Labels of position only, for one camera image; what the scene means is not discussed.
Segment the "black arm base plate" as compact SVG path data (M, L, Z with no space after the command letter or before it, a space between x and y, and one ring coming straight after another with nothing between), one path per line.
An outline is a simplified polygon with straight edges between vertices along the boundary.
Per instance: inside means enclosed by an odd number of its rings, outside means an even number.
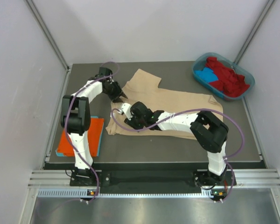
M236 184L235 178L227 168L219 176L207 169L207 163L95 163L96 177L90 169L85 171L73 168L70 186L109 187L120 183L157 183L182 184L189 187L231 186Z

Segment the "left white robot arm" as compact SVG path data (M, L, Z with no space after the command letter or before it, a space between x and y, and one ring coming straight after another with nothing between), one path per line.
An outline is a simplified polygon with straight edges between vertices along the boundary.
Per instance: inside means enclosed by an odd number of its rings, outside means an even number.
M96 173L91 171L93 158L88 143L91 124L89 104L101 93L106 94L113 103L122 103L122 99L127 98L113 76L111 69L100 67L98 74L91 77L77 92L62 98L61 126L73 147L75 167L83 170L80 179L86 185L92 185L97 178Z

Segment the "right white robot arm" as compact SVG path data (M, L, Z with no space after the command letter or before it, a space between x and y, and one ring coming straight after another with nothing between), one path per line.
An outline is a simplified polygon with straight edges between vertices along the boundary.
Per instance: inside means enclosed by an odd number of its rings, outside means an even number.
M194 135L207 151L209 181L218 185L225 180L224 157L229 128L212 112L179 115L163 110L153 112L142 102L133 105L123 103L120 110L126 116L125 123L135 130L148 128L152 131L179 131Z

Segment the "beige t shirt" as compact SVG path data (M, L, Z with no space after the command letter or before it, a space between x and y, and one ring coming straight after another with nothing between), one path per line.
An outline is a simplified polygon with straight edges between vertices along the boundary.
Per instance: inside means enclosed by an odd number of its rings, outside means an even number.
M161 78L138 69L133 77L122 88L127 95L125 103L133 105L140 101L152 111L164 110L177 113L190 109L207 108L223 112L222 105L212 95L173 91L159 88ZM105 128L109 135L121 134L130 136L173 136L195 140L191 133L181 131L152 131L130 132L119 127L113 119L110 119Z

